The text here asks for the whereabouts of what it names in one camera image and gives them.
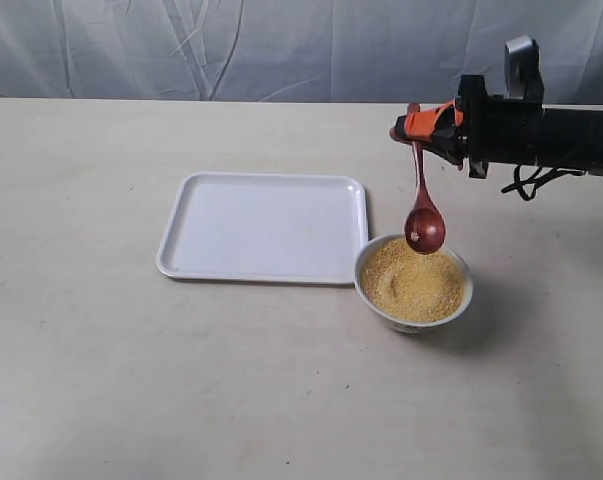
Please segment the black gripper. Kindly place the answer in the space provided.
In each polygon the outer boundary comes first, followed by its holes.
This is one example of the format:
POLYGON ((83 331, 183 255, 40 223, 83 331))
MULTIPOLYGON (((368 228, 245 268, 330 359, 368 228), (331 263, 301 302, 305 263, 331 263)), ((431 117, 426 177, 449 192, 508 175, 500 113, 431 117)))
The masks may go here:
POLYGON ((457 97, 431 109, 422 110, 410 103, 407 113, 390 128, 396 142, 419 146, 446 160, 457 169, 468 159, 469 176, 487 177, 491 163, 526 165, 536 163, 536 143, 540 134, 542 104, 524 99, 510 99, 487 93, 484 77, 461 77, 457 97), (460 144, 431 138, 437 131, 458 127, 460 144))

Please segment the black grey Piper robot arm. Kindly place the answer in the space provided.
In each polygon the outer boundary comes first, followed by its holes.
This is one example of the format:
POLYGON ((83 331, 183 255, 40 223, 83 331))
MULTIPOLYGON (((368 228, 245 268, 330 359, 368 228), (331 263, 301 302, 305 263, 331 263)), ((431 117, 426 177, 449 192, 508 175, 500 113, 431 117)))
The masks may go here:
POLYGON ((393 140, 422 148, 484 178, 491 163, 603 176, 603 110, 545 107, 490 95, 481 75, 461 77, 456 97, 397 118, 393 140))

